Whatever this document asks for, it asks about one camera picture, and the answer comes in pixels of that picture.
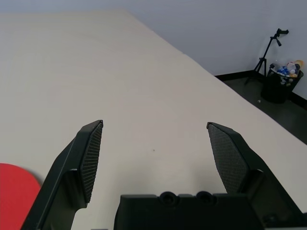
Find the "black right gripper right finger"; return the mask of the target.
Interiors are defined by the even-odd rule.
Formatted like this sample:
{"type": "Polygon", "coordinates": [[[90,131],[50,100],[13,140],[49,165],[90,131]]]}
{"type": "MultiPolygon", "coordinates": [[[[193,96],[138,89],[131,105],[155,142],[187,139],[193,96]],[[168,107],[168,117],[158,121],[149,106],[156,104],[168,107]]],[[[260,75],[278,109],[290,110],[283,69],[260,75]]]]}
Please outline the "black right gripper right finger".
{"type": "Polygon", "coordinates": [[[207,129],[227,193],[244,194],[265,228],[306,227],[307,215],[239,133],[213,122],[207,129]]]}

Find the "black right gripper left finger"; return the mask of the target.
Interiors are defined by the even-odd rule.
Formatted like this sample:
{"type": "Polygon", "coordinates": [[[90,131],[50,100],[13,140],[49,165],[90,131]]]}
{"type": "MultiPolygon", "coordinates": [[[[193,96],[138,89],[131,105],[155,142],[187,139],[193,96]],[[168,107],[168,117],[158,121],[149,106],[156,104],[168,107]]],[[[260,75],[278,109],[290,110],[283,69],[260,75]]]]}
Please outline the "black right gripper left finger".
{"type": "Polygon", "coordinates": [[[83,126],[54,160],[22,225],[23,230],[69,230],[87,208],[96,178],[103,121],[83,126]]]}

